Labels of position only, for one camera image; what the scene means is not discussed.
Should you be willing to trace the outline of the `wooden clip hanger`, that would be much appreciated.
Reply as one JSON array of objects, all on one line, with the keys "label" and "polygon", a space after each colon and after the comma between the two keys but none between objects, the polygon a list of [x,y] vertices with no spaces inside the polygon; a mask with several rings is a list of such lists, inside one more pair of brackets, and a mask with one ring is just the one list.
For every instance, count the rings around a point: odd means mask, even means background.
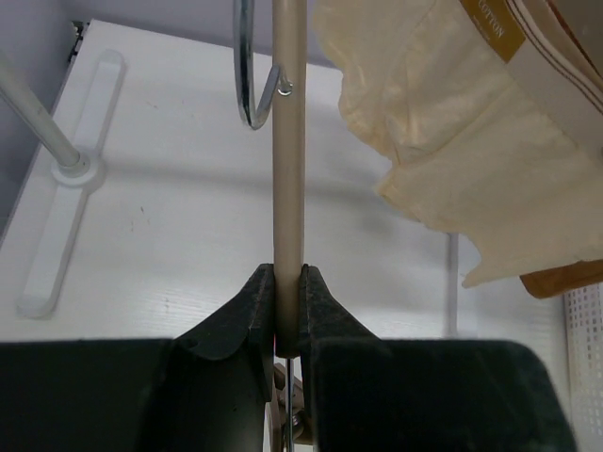
[{"label": "wooden clip hanger", "polygon": [[294,448],[294,363],[304,253],[307,4],[272,4],[272,66],[262,95],[254,97],[254,3],[233,10],[236,101],[252,130],[272,122],[273,271],[275,347],[285,359],[285,448]]}]

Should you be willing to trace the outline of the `white plastic basket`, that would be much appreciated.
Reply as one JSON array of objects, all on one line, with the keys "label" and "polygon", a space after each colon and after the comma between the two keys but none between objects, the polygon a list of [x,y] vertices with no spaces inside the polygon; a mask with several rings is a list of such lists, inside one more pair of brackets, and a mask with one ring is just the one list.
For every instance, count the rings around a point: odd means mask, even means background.
[{"label": "white plastic basket", "polygon": [[602,285],[563,296],[571,412],[581,451],[603,452]]}]

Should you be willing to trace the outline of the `white clothes rack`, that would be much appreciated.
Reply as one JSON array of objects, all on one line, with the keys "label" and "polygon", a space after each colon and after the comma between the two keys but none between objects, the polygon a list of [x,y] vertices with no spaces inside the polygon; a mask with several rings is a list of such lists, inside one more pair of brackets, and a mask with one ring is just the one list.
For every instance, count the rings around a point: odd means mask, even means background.
[{"label": "white clothes rack", "polygon": [[53,156],[51,172],[57,184],[23,293],[16,300],[18,312],[25,317],[49,315],[57,304],[88,197],[106,178],[102,153],[125,72],[122,54],[104,50],[69,140],[8,58],[1,55],[1,95]]}]

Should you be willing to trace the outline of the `beige underwear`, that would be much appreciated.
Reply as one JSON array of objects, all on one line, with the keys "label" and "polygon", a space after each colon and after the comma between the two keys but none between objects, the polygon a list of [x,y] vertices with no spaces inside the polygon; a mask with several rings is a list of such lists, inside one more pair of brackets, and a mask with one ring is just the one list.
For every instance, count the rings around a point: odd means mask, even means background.
[{"label": "beige underwear", "polygon": [[379,193],[477,248],[465,286],[601,259],[602,113],[507,1],[319,1],[314,28]]}]

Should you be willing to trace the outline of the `wooden hanger with beige cloth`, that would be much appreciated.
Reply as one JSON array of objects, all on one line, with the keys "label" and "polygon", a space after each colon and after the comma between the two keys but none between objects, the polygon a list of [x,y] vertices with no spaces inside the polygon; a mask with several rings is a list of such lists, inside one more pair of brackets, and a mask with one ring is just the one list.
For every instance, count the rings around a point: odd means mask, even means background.
[{"label": "wooden hanger with beige cloth", "polygon": [[552,1],[507,1],[525,36],[602,113],[602,75]]}]

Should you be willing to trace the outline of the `brown underwear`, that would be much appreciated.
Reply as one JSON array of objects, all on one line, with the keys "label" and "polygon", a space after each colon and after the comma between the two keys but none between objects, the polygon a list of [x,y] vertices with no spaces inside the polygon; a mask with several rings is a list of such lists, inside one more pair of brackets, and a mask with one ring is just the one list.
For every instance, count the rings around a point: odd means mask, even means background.
[{"label": "brown underwear", "polygon": [[520,276],[527,292],[536,299],[548,299],[570,290],[603,281],[603,261],[580,261]]}]

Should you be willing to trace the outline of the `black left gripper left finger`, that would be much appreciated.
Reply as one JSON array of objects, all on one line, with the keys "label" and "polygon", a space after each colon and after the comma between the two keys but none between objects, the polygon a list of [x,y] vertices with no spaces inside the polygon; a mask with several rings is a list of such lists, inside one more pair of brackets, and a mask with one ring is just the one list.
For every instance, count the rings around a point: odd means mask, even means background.
[{"label": "black left gripper left finger", "polygon": [[5,343],[5,451],[259,451],[272,395],[263,264],[181,336]]}]

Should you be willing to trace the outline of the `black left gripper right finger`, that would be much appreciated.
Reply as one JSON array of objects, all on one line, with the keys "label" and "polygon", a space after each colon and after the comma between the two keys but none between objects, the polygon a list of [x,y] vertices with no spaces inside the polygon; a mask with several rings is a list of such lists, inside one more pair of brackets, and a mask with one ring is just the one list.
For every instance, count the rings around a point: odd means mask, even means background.
[{"label": "black left gripper right finger", "polygon": [[574,451],[543,362],[507,340],[381,339],[300,279],[299,349],[318,451]]}]

